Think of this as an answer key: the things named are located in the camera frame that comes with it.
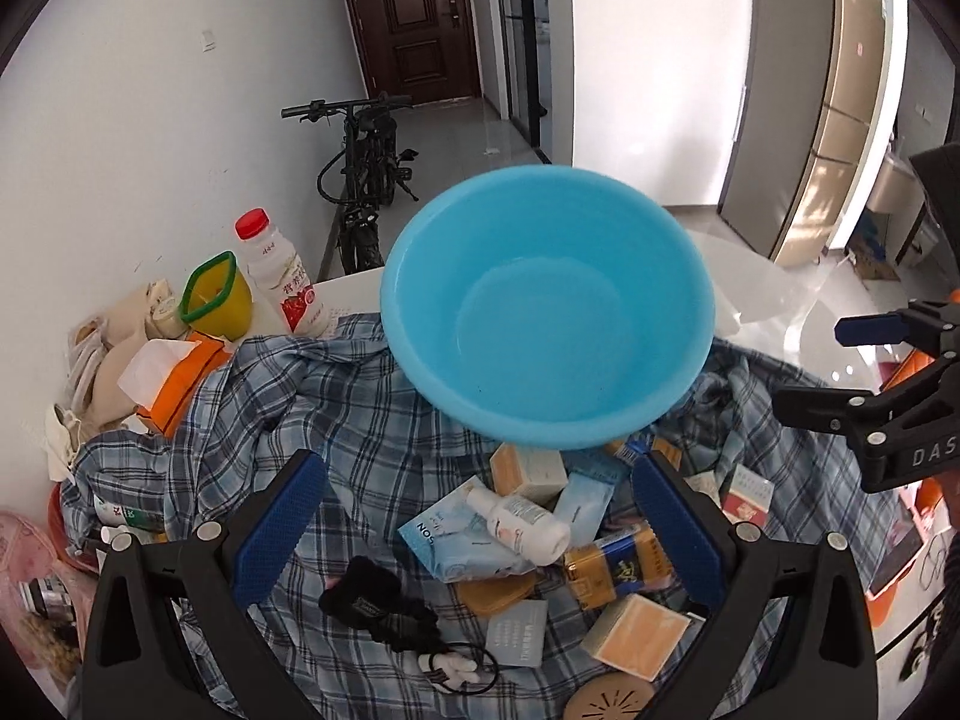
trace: plastic bottle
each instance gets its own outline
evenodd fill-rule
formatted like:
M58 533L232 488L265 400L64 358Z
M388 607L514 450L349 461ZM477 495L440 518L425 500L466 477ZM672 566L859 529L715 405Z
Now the plastic bottle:
M141 544L165 544L167 541L166 533L150 533L140 528L131 528L130 525L120 525L116 528L104 525L100 528L100 541L104 544L109 544L114 538L117 538L120 533L129 533Z
M139 509L107 503L97 495L93 496L93 509L103 525L130 525L131 528L141 528L144 531L163 532L163 514L141 512Z
M317 299L294 245L270 222L267 212L254 208L234 227L243 242L248 275L280 312L290 332L314 337L323 333L330 324L330 312Z
M550 565L569 546L570 526L520 495L504 498L475 487L467 493L467 505L486 517L491 536L534 565Z

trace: blue gripper pad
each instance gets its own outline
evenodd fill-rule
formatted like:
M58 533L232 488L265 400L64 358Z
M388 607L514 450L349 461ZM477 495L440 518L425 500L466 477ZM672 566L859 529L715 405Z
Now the blue gripper pad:
M833 327L840 346L883 346L906 341L910 325L899 314L872 314L869 317L844 317Z
M627 446L637 455L632 471L637 509L654 529L691 600L717 610L727 594L722 555L682 495L647 454L646 445L630 440Z
M326 464L320 455L309 452L237 549L232 593L240 608L259 604L270 595L325 492Z

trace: bicycle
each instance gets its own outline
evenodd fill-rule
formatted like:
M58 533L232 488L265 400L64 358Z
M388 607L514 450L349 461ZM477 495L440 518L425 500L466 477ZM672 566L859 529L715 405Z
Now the bicycle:
M314 124L320 117L329 119L334 114L344 115L344 147L331 159L317 176L317 191L324 199L339 206L339 231L337 247L344 274L357 274L382 268L383 255L376 220L383 205L394 201L397 186L414 201L417 197L406 182L413 177L411 167L400 167L402 162L412 162L418 153L406 148L397 154L397 122L392 110L413 107L413 100L381 94L374 100L344 100L328 103L313 100L309 105L296 105L280 111L282 119L301 117L301 122ZM323 177L344 157L340 172L344 180L345 197L334 197L323 189Z

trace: face mask package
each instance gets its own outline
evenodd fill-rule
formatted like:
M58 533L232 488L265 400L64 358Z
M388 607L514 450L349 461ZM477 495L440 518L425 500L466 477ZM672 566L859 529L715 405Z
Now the face mask package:
M592 543L607 513L616 486L630 469L598 449L563 453L568 484L553 509L570 526L570 548Z
M487 521L467 505L467 493L484 487L467 479L452 493L400 526L400 537L435 579L491 579L526 574L535 566L505 547L487 531Z

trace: front door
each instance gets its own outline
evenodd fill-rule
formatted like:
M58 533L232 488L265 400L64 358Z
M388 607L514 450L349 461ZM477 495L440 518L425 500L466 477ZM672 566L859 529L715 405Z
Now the front door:
M367 91L414 103L480 93L468 0L347 0Z

